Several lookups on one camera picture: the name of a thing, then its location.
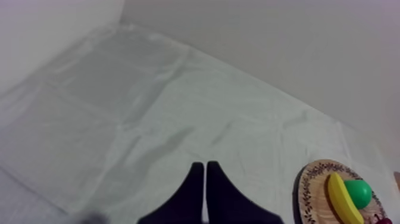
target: toy fruit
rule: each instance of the toy fruit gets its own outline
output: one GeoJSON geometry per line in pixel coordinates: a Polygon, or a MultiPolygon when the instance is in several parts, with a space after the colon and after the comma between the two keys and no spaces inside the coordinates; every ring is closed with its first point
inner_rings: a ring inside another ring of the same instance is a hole
{"type": "Polygon", "coordinates": [[[357,209],[363,209],[370,203],[372,199],[372,189],[365,181],[345,181],[345,186],[357,209]]]}
{"type": "Polygon", "coordinates": [[[375,214],[375,217],[378,219],[376,224],[392,224],[392,221],[389,218],[379,219],[379,216],[375,214]]]}
{"type": "Polygon", "coordinates": [[[335,212],[344,224],[363,224],[364,219],[355,207],[345,183],[338,173],[334,172],[328,180],[328,195],[335,212]]]}

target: toy banana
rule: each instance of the toy banana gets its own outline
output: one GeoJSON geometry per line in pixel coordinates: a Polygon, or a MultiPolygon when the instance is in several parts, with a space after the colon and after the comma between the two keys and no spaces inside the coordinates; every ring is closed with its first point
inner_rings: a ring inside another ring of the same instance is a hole
{"type": "Polygon", "coordinates": [[[355,207],[345,183],[338,173],[332,173],[328,180],[329,199],[335,212],[344,224],[363,224],[364,219],[355,207]]]}

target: green toy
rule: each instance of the green toy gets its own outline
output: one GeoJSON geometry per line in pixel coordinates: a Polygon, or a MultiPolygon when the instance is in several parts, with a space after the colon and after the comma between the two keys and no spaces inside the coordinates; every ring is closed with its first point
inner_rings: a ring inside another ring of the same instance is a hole
{"type": "Polygon", "coordinates": [[[345,186],[357,209],[365,208],[372,199],[372,189],[363,180],[345,181],[345,186]]]}

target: decorative plate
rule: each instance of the decorative plate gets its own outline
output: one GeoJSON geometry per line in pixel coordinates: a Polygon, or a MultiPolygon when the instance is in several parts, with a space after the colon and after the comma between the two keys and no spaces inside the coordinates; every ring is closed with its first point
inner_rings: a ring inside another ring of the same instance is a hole
{"type": "MultiPolygon", "coordinates": [[[[299,215],[303,224],[342,223],[329,201],[327,177],[337,172],[345,180],[362,180],[352,169],[333,160],[316,160],[302,170],[298,183],[299,215]]],[[[386,217],[381,202],[372,192],[369,205],[360,210],[364,223],[376,223],[374,215],[386,217]]]]}

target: white cloth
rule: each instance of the white cloth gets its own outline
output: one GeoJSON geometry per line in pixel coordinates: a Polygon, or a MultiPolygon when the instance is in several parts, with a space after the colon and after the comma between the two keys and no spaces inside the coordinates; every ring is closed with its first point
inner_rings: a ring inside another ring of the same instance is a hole
{"type": "Polygon", "coordinates": [[[218,160],[247,197],[293,223],[295,176],[332,158],[400,221],[394,178],[368,139],[165,36],[121,25],[46,71],[27,111],[0,133],[0,165],[68,212],[99,208],[112,223],[134,223],[193,161],[218,160]]]}

